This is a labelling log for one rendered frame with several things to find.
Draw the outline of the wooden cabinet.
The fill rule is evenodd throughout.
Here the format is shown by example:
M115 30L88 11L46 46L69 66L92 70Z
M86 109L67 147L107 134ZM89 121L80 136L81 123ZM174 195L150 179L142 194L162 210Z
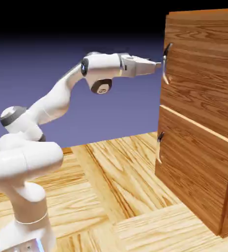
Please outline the wooden cabinet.
M166 17L155 175L228 236L228 9Z

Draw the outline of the large wooden cabinet door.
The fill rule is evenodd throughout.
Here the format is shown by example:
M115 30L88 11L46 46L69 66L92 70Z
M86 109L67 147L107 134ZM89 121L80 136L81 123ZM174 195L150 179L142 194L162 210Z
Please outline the large wooden cabinet door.
M161 104L228 138L228 10L171 12L169 43Z

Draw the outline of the small wooden cabinet door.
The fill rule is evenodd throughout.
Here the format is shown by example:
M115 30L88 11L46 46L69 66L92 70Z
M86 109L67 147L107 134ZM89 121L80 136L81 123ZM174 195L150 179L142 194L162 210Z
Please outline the small wooden cabinet door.
M155 174L216 235L228 236L228 138L160 106Z

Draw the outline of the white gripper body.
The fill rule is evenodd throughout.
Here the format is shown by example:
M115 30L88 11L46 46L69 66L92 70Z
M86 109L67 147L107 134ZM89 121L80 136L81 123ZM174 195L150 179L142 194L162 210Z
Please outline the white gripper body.
M134 56L135 74L134 76L149 75L156 71L157 63L151 60Z

